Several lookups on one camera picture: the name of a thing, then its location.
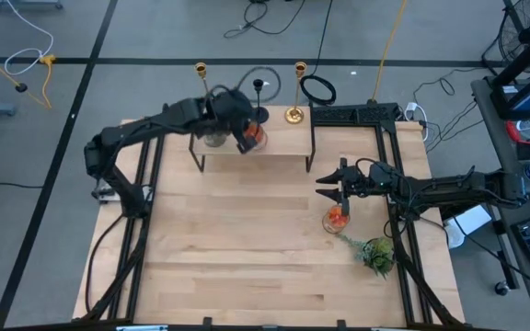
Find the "floor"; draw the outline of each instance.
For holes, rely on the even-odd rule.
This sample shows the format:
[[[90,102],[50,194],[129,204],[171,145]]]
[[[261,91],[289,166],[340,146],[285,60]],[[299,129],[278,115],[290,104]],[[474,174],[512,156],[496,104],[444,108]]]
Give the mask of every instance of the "floor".
[[[325,62],[328,65],[321,65],[317,74],[337,88],[337,105],[364,103],[371,97],[377,62],[399,4],[398,0],[334,3],[321,57],[337,61]],[[108,33],[98,49],[94,45],[99,28],[113,5]],[[198,59],[220,59],[219,64],[208,67],[207,79],[210,84],[228,86],[252,64],[275,63],[273,67],[290,87],[283,88],[272,103],[292,102],[291,64],[295,59],[316,58],[328,1],[306,1],[294,24],[281,35],[265,36],[251,30],[225,40],[222,34],[226,30],[242,24],[245,5],[246,1],[240,0],[72,0],[64,2],[62,11],[20,8],[28,20],[54,35],[53,53],[61,63],[54,65],[48,89],[52,110],[16,93],[0,75],[0,102],[17,105],[16,116],[0,117],[0,181],[43,184],[51,166],[59,164],[52,159],[57,144],[68,138],[68,131],[62,138],[63,128],[75,126],[50,199],[40,201],[40,205],[48,203],[7,326],[63,322],[71,316],[98,214],[98,205],[89,196],[94,181],[85,173],[82,151],[101,128],[155,114],[165,102],[201,94],[202,84],[192,69]],[[279,29],[298,6],[298,1],[272,0],[270,13],[260,25]],[[388,63],[377,99],[406,107],[420,83],[435,80],[456,65],[465,69],[476,66],[496,35],[501,9],[501,1],[410,1],[388,55],[389,60],[402,61]],[[0,60],[26,47],[47,45],[45,35],[9,10],[0,10]],[[92,50],[100,61],[90,73],[86,64]],[[496,60],[500,55],[490,57]],[[161,61],[161,65],[135,61],[144,58],[170,60]],[[137,65],[113,64],[125,60]],[[22,65],[13,64],[12,70]],[[418,98],[429,121],[441,126],[448,122],[472,100],[469,83],[486,74],[482,69],[453,74],[449,80],[456,93],[452,97],[438,86],[423,88]],[[19,79],[38,94],[45,75],[46,68],[36,66]],[[259,78],[272,82],[266,75]],[[244,86],[243,90],[250,93],[252,88]],[[477,120],[480,115],[474,110],[458,128]],[[436,177],[466,172],[472,165],[482,171],[499,166],[483,124],[439,144],[429,153],[429,160]],[[0,187],[0,299],[39,195],[38,189]],[[481,230],[478,238],[495,244],[488,229]],[[496,261],[472,245],[457,248],[452,257],[469,323],[507,330],[530,327],[530,319],[524,318],[524,312],[530,316],[524,290],[504,298],[491,290],[502,278]]]

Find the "green plant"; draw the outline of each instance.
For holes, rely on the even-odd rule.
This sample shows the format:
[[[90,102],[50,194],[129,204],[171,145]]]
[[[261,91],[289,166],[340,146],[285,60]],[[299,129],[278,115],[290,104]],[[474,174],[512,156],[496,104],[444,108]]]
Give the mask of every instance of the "green plant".
[[[365,266],[371,268],[386,278],[386,275],[394,267],[394,246],[386,237],[379,237],[368,242],[352,240],[344,234],[337,234],[340,240],[355,249],[355,260],[362,261]]]

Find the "chair wheel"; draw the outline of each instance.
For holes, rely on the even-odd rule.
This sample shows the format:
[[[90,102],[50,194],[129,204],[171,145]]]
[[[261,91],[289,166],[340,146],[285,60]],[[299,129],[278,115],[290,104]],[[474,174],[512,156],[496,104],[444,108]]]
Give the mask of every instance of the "chair wheel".
[[[506,280],[503,280],[496,283],[496,286],[494,286],[494,291],[496,292],[496,294],[504,296],[511,291],[511,288],[508,287]]]

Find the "wooden tabletop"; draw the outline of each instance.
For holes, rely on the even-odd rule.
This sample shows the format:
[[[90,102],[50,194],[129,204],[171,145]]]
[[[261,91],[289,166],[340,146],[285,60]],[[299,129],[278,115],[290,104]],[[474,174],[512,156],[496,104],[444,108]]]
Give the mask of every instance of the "wooden tabletop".
[[[297,124],[290,124],[284,117],[287,106],[268,106],[270,117],[262,124],[267,134],[267,144],[249,153],[251,155],[309,156],[312,153],[310,107],[300,106],[299,108],[304,112],[304,119]],[[193,147],[193,152],[200,155],[238,154],[236,140],[233,136],[227,137],[225,144],[220,147],[207,146],[203,140],[196,142]]]
[[[406,174],[429,177],[418,123],[397,123],[397,136]],[[341,156],[350,163],[379,159],[374,131],[316,128],[316,137],[310,174],[304,157],[287,155],[217,157],[202,174],[187,151],[189,137],[166,138],[136,323],[198,325],[211,316],[216,325],[334,326],[344,319],[349,326],[405,326],[396,269],[384,280],[355,262],[347,245],[323,230],[322,216],[333,202],[315,193],[321,187],[315,180],[332,173]],[[386,148],[391,158],[387,135]],[[120,153],[119,168],[130,178],[139,151],[140,145]],[[100,208],[92,245],[120,210],[117,204]],[[441,221],[437,210],[423,217]],[[369,240],[383,235],[386,220],[384,198],[352,198],[351,222],[343,233]],[[124,224],[99,247],[91,302],[115,275]],[[425,279],[463,321],[443,230],[427,223],[416,228]],[[416,286],[409,283],[420,321]],[[75,317],[85,313],[84,284]],[[122,314],[129,290],[127,280]]]

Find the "yellow cable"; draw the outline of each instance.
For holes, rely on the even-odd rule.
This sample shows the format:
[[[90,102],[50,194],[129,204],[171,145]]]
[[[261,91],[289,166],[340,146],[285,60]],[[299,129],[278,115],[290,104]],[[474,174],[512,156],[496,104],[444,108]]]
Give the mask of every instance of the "yellow cable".
[[[48,55],[48,56],[45,56],[44,58],[49,58],[47,60],[47,65],[49,65],[49,72],[48,72],[48,76],[46,78],[46,81],[44,82],[44,86],[42,87],[42,95],[44,96],[44,99],[46,100],[46,103],[41,101],[40,99],[38,99],[37,97],[34,97],[29,91],[27,91],[28,93],[28,96],[31,97],[34,101],[36,101],[39,105],[41,106],[44,106],[45,108],[52,108],[52,105],[51,105],[51,102],[48,100],[48,98],[46,97],[46,93],[45,93],[45,89],[46,89],[46,85],[48,84],[48,81],[51,77],[51,72],[52,72],[52,61],[56,60],[54,58],[54,55]],[[7,78],[14,86],[21,86],[21,84],[15,80],[14,78],[12,78],[9,74],[7,74],[3,69],[1,69],[0,67],[0,73],[5,77]]]
[[[394,27],[392,28],[392,32],[390,32],[390,38],[387,40],[386,48],[384,49],[384,55],[382,55],[382,61],[379,63],[379,70],[377,71],[377,78],[375,79],[374,94],[372,95],[373,101],[375,101],[375,95],[377,95],[379,84],[382,81],[382,72],[384,72],[384,61],[386,60],[386,57],[387,57],[387,51],[390,49],[390,45],[392,44],[394,35],[396,35],[396,30],[398,29],[398,26],[400,25],[400,21],[402,20],[402,15],[404,14],[404,8],[406,7],[407,2],[408,0],[402,0],[400,11],[397,13],[396,22],[394,22]]]

